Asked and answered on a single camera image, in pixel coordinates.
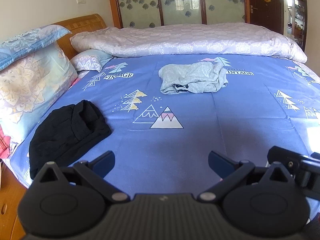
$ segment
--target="bed sheet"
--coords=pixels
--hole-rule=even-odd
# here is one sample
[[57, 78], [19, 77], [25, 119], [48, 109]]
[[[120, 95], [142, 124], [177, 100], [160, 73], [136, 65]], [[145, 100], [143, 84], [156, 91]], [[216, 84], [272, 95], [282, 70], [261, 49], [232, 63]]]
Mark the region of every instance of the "bed sheet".
[[[217, 93], [160, 93], [161, 67], [199, 61], [223, 63], [228, 86]], [[274, 145], [303, 155], [320, 152], [320, 84], [291, 60], [244, 55], [114, 59], [69, 89], [40, 123], [53, 109], [83, 99], [101, 110], [113, 133], [81, 159], [91, 161], [112, 150], [116, 164], [105, 180], [131, 197], [198, 195], [220, 179], [208, 166], [212, 150], [258, 166], [266, 165]], [[32, 182], [28, 148], [35, 129], [10, 159], [25, 186]], [[308, 201], [312, 219], [320, 204]]]

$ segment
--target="blue pillow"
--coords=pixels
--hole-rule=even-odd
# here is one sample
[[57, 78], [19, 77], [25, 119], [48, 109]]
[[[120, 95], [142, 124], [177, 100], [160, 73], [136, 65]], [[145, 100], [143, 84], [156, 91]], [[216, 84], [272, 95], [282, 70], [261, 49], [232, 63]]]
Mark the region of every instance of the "blue pillow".
[[0, 71], [12, 62], [42, 49], [71, 33], [60, 25], [47, 25], [19, 34], [0, 44]]
[[105, 63], [111, 59], [113, 59], [113, 56], [104, 51], [88, 49], [74, 56], [70, 61], [77, 72], [82, 70], [97, 70], [100, 72]]

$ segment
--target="red fabric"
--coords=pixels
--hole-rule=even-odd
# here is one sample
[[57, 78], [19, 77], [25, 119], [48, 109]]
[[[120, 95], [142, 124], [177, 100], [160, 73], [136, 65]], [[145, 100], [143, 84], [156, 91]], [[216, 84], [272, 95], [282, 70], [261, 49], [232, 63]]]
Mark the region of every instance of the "red fabric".
[[0, 126], [0, 159], [7, 159], [10, 156], [9, 145], [10, 136], [4, 135]]

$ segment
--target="sliding wardrobe door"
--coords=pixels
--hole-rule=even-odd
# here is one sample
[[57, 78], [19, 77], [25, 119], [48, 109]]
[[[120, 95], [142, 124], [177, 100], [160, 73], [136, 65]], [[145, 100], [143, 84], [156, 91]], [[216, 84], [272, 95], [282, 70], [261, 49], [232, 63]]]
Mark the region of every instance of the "sliding wardrobe door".
[[161, 26], [158, 0], [118, 0], [123, 27]]
[[202, 23], [200, 0], [161, 0], [164, 25]]
[[244, 0], [205, 0], [207, 24], [244, 22]]

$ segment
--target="doorway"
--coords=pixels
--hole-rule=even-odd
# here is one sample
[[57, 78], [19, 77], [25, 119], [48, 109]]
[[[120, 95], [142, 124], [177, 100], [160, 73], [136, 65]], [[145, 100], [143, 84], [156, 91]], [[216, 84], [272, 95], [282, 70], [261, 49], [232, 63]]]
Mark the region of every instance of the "doorway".
[[250, 0], [250, 23], [283, 34], [284, 1]]

